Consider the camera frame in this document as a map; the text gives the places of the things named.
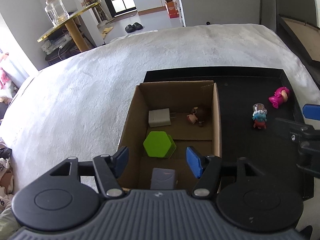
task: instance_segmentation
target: brown cardboard box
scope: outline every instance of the brown cardboard box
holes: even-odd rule
[[[294,42],[299,46],[299,50],[303,53],[308,61],[316,63],[319,66],[320,62],[320,29],[306,22],[297,21],[294,19],[280,17],[278,20],[283,27],[289,31]]]
[[[179,17],[178,10],[174,6],[174,2],[172,0],[165,0],[165,7],[169,14],[170,18],[177,18]]]
[[[190,124],[187,115],[195,106],[204,105],[211,114],[203,127]],[[171,125],[149,127],[148,111],[169,108],[175,118]],[[150,131],[165,131],[177,149],[169,159],[148,157],[143,141]],[[177,189],[189,192],[196,184],[186,162],[186,147],[193,146],[202,155],[221,156],[221,123],[217,85],[213,81],[142,83],[135,89],[119,148],[129,148],[129,162],[118,179],[121,187],[150,189],[153,168],[174,169]]]

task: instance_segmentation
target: power cord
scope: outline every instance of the power cord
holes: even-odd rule
[[[60,57],[60,49],[62,49],[62,46],[59,47],[59,50],[58,50],[58,56],[61,60],[63,60],[61,57]]]

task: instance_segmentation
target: white fluffy blanket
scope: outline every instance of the white fluffy blanket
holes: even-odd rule
[[[300,106],[320,103],[300,60],[262,25],[180,27],[129,37],[63,60],[22,85],[0,126],[13,150],[15,190],[68,156],[87,161],[114,153],[134,87],[146,71],[224,65],[282,68]],[[305,202],[301,227],[318,221],[318,198]]]

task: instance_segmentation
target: brown toy figure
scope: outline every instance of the brown toy figure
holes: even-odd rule
[[[202,127],[207,115],[208,113],[204,107],[197,106],[192,108],[191,114],[187,115],[187,120],[192,124],[198,122],[199,126]]]

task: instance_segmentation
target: toy figure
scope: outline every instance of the toy figure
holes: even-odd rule
[[[191,110],[191,114],[187,115],[187,120],[192,124],[198,122],[199,126],[202,127],[206,119],[207,111],[202,106],[194,107]]]
[[[253,128],[256,128],[256,127],[258,129],[267,128],[266,127],[267,112],[268,111],[264,108],[263,104],[258,103],[253,106],[253,117],[252,117],[252,119],[254,120]]]
[[[286,87],[280,87],[276,90],[273,97],[269,97],[269,101],[272,103],[274,108],[279,108],[282,103],[288,101],[290,90]]]

